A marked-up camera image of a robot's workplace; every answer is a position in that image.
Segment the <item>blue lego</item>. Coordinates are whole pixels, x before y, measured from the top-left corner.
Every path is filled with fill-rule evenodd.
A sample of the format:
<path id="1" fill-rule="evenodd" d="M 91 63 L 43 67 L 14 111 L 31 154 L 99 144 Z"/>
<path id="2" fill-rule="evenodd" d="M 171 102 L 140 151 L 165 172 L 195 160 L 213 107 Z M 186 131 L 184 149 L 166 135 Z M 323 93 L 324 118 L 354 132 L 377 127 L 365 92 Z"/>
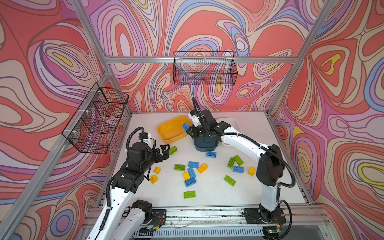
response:
<path id="1" fill-rule="evenodd" d="M 196 177 L 196 174 L 195 174 L 193 168 L 188 168 L 188 173 L 189 173 L 191 179 L 194 179 Z"/>
<path id="2" fill-rule="evenodd" d="M 190 125 L 188 123 L 183 124 L 183 129 L 187 132 L 190 128 Z"/>
<path id="3" fill-rule="evenodd" d="M 199 168 L 199 163 L 198 163 L 198 162 L 189 162 L 189 163 L 188 163 L 188 167 L 189 167 L 189 168 L 195 168 L 195 169 L 198 169 L 198 168 Z"/>
<path id="4" fill-rule="evenodd" d="M 216 152 L 206 152 L 206 157 L 215 159 L 217 157 L 217 153 Z"/>
<path id="5" fill-rule="evenodd" d="M 243 167 L 239 167 L 239 166 L 233 166 L 233 172 L 235 173 L 244 173 L 244 168 Z"/>
<path id="6" fill-rule="evenodd" d="M 191 178 L 191 179 L 185 181 L 185 186 L 188 188 L 188 187 L 190 187 L 190 186 L 192 186 L 192 185 L 194 185 L 196 183 L 197 183 L 196 179 L 195 178 Z"/>

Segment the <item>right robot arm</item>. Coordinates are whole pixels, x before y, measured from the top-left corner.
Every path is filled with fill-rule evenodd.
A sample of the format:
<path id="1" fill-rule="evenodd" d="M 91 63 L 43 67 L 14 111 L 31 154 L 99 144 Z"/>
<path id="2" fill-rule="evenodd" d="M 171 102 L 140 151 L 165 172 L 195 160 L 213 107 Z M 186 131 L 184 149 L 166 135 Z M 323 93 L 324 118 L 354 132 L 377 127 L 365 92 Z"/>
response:
<path id="1" fill-rule="evenodd" d="M 271 223 L 279 214 L 281 187 L 293 188 L 296 178 L 288 163 L 283 159 L 277 145 L 261 144 L 248 137 L 230 124 L 217 122 L 208 110 L 192 110 L 189 118 L 193 125 L 186 132 L 193 139 L 209 137 L 235 147 L 252 158 L 256 164 L 256 177 L 262 184 L 260 217 L 264 223 Z"/>

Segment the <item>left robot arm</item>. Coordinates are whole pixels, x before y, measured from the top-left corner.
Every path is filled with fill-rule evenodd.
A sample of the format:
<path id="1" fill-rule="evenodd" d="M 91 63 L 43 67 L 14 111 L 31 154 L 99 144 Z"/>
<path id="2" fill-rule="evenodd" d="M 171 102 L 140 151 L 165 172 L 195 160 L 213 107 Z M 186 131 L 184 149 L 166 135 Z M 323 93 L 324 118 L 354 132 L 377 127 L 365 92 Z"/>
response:
<path id="1" fill-rule="evenodd" d="M 141 183 L 150 179 L 152 166 L 170 157 L 170 146 L 157 147 L 151 134 L 138 127 L 129 135 L 126 150 L 126 160 L 107 182 L 105 203 L 88 240 L 128 240 L 153 218 L 152 204 L 133 198 Z"/>

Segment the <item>green lego near yellow bin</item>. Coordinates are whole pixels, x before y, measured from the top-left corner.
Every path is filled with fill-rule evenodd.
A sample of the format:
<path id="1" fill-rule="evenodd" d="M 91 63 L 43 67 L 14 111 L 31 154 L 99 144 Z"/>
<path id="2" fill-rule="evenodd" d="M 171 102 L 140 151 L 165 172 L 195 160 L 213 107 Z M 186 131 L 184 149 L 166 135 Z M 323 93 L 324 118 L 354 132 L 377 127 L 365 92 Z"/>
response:
<path id="1" fill-rule="evenodd" d="M 176 153 L 178 151 L 178 148 L 176 146 L 172 147 L 170 149 L 170 156 L 173 155 L 174 153 Z"/>

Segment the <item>dark teal plastic bin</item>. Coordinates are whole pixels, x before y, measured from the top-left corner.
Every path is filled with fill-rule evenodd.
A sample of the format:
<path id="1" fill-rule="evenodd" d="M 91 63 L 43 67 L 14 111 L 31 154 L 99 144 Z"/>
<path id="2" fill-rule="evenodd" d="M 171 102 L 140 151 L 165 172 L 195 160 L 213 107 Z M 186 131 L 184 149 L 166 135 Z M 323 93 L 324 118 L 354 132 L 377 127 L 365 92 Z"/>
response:
<path id="1" fill-rule="evenodd" d="M 199 152 L 213 152 L 218 145 L 219 141 L 211 137 L 202 136 L 194 139 L 195 149 Z"/>

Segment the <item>yellow lego left lower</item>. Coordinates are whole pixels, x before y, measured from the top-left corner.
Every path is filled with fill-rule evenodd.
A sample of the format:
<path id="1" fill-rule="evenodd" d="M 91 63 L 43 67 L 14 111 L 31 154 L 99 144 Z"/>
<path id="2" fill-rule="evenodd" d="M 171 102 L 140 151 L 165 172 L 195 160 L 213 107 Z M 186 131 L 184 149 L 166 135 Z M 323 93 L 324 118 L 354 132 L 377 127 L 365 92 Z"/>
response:
<path id="1" fill-rule="evenodd" d="M 155 184 L 157 181 L 158 181 L 158 177 L 157 176 L 155 176 L 155 175 L 153 175 L 151 178 L 150 178 L 150 182 L 152 183 L 152 184 Z"/>

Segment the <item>green lego centre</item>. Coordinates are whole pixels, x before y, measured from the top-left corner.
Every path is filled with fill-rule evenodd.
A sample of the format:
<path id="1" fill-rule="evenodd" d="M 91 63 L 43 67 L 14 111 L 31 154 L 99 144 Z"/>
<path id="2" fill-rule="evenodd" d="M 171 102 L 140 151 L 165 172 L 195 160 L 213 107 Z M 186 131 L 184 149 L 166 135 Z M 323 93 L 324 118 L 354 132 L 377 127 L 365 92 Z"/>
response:
<path id="1" fill-rule="evenodd" d="M 175 171 L 181 171 L 181 172 L 184 172 L 184 171 L 186 170 L 186 166 L 185 166 L 185 165 L 175 164 L 174 170 L 175 170 Z"/>

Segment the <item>yellow plastic bin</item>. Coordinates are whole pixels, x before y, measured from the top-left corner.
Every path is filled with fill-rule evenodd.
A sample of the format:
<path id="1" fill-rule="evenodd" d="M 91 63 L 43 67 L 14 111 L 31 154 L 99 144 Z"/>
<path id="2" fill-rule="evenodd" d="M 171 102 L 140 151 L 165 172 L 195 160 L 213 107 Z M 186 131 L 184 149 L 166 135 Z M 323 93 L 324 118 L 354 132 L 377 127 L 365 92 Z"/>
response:
<path id="1" fill-rule="evenodd" d="M 160 124 L 157 131 L 165 144 L 172 144 L 188 135 L 183 127 L 184 124 L 187 124 L 187 129 L 193 125 L 187 117 L 180 116 Z"/>

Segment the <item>white plastic bin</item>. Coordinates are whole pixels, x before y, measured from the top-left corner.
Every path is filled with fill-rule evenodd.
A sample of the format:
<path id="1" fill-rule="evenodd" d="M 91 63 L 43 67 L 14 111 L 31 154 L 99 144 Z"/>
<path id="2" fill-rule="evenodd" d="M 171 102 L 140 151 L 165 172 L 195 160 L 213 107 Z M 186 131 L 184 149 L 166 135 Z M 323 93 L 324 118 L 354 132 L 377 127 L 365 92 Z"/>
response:
<path id="1" fill-rule="evenodd" d="M 235 129 L 237 129 L 238 131 L 240 131 L 240 126 L 239 126 L 239 124 L 238 124 L 236 119 L 227 117 L 227 118 L 221 118 L 220 121 L 223 121 L 223 122 L 231 125 L 231 127 L 233 127 Z"/>

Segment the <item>green lego right pair left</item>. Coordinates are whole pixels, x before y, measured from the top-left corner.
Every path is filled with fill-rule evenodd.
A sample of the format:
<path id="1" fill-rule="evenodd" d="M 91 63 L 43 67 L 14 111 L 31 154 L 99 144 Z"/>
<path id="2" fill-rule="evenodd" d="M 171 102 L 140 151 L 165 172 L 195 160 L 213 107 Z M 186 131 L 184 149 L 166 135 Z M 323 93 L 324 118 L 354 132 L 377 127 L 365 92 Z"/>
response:
<path id="1" fill-rule="evenodd" d="M 235 162 L 236 162 L 236 160 L 234 158 L 230 158 L 230 160 L 229 160 L 229 162 L 227 164 L 227 167 L 232 169 L 234 167 L 234 165 L 235 165 Z"/>

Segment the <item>green lego pair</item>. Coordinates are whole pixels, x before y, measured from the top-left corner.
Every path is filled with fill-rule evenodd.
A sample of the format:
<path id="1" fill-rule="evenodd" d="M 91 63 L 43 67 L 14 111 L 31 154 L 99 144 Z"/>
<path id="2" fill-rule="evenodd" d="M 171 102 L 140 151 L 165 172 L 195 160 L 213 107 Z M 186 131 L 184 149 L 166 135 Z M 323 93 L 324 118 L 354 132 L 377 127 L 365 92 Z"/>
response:
<path id="1" fill-rule="evenodd" d="M 230 158 L 230 160 L 229 160 L 229 162 L 227 164 L 227 167 L 232 169 L 234 167 L 234 165 L 235 165 L 235 162 L 236 162 L 236 160 L 234 158 Z"/>
<path id="2" fill-rule="evenodd" d="M 238 155 L 234 156 L 234 159 L 238 166 L 242 166 L 244 164 L 244 161 Z"/>

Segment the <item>green lego right front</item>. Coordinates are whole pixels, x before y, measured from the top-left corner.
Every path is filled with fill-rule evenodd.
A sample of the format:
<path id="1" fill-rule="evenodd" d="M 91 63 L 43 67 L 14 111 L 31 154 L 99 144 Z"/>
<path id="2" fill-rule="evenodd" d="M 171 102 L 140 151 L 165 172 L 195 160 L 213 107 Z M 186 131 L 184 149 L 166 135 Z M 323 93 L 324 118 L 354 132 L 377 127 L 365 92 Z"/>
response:
<path id="1" fill-rule="evenodd" d="M 224 180 L 226 183 L 228 183 L 232 187 L 234 187 L 236 184 L 236 181 L 234 179 L 232 179 L 230 176 L 225 176 Z"/>

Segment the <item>yellow lego right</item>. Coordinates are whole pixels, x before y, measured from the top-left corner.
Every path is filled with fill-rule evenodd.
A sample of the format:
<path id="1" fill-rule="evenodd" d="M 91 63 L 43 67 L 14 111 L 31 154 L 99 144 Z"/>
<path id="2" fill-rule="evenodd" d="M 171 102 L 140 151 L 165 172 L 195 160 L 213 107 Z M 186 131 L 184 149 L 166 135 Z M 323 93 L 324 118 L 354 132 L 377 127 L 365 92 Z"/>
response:
<path id="1" fill-rule="evenodd" d="M 248 175 L 254 176 L 256 174 L 256 169 L 253 167 L 250 167 L 248 170 Z"/>

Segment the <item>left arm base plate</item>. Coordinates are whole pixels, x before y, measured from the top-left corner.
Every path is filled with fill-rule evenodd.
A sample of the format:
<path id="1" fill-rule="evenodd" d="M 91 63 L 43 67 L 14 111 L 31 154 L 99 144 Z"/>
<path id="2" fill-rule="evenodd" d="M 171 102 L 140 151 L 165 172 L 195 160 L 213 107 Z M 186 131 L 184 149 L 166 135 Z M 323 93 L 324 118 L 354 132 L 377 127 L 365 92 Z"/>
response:
<path id="1" fill-rule="evenodd" d="M 152 209 L 150 215 L 146 215 L 143 225 L 163 226 L 166 223 L 166 209 Z"/>

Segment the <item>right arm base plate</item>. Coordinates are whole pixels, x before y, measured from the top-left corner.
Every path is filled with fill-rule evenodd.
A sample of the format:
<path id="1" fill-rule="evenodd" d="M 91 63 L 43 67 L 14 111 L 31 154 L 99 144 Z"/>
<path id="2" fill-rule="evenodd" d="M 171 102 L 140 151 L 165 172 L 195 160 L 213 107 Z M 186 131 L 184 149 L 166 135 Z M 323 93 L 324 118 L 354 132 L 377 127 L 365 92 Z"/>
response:
<path id="1" fill-rule="evenodd" d="M 287 222 L 283 210 L 279 207 L 272 212 L 264 208 L 245 208 L 242 215 L 246 218 L 247 224 L 283 225 Z"/>

